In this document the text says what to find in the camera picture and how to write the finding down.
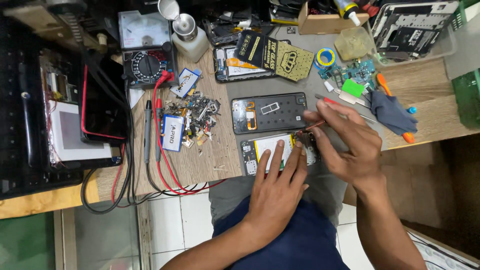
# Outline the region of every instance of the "gray cloth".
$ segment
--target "gray cloth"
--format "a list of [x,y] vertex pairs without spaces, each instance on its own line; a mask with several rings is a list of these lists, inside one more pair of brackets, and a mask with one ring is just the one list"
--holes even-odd
[[[325,132],[337,151],[348,150],[335,131],[327,128]],[[222,184],[210,188],[208,198],[211,203],[212,224],[225,218],[244,198],[252,193],[254,180],[254,176],[239,176],[229,178]],[[322,162],[308,166],[305,183],[310,187],[305,190],[302,198],[314,203],[337,227],[347,183],[334,176]]]
[[403,108],[396,97],[373,91],[371,110],[380,123],[397,135],[405,132],[417,132],[417,119]]

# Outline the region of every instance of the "cardboard box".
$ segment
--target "cardboard box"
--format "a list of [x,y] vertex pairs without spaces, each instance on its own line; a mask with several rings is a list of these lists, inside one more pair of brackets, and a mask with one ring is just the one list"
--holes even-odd
[[[357,13],[360,25],[364,24],[369,16],[363,10]],[[343,29],[355,27],[352,20],[342,19],[338,14],[308,15],[308,2],[299,14],[299,33],[304,34],[338,34]]]

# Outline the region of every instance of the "gray work mat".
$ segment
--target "gray work mat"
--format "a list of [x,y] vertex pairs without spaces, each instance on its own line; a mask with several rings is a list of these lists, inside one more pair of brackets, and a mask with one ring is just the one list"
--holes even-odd
[[[296,34],[287,34],[287,26],[280,27],[279,31],[275,29],[271,37],[275,39],[289,39],[292,42],[293,46],[297,46],[302,49],[309,50],[313,53],[317,53],[318,50],[321,48],[331,48],[336,51],[334,46],[334,41],[338,34],[328,34],[328,35],[299,35],[298,28],[296,28]],[[337,56],[336,63],[340,66],[345,66],[350,62],[342,62],[340,56]],[[329,79],[330,84],[336,87],[336,84]],[[317,98],[315,94],[321,94],[327,98],[335,100],[344,105],[351,105],[347,104],[345,101],[338,98],[338,94],[335,92],[329,93],[325,86],[324,80],[318,74],[318,70],[312,66],[310,69],[310,73],[307,78],[301,79],[298,82],[289,81],[282,77],[276,78],[268,78],[268,79],[258,79],[258,80],[249,80],[249,81],[241,81],[241,82],[232,82],[232,83],[225,83],[227,87],[227,94],[228,99],[232,100],[233,98],[247,98],[253,96],[266,96],[266,95],[274,95],[274,94],[287,94],[287,93],[295,93],[295,92],[304,92],[307,99],[307,107],[309,110],[316,111],[315,104],[317,102]],[[356,104],[352,105],[359,113],[375,119],[375,116],[370,112],[370,110],[362,105]],[[375,131],[378,132],[379,136],[384,141],[382,144],[382,150],[386,150],[386,142],[384,136],[384,127],[380,123],[370,124]],[[235,139],[237,140],[237,148],[240,148],[240,142],[249,139],[255,139],[259,137],[265,137],[275,134],[285,133],[286,131],[273,131],[273,132],[262,132],[262,133],[255,133],[255,134],[242,134],[242,135],[235,135]],[[329,138],[332,141],[332,144],[336,146],[336,144],[341,145],[341,140],[335,132],[330,131],[328,132]],[[239,152],[239,159],[243,163],[243,158],[241,156],[241,151]],[[242,173],[245,175],[244,166],[241,165]]]

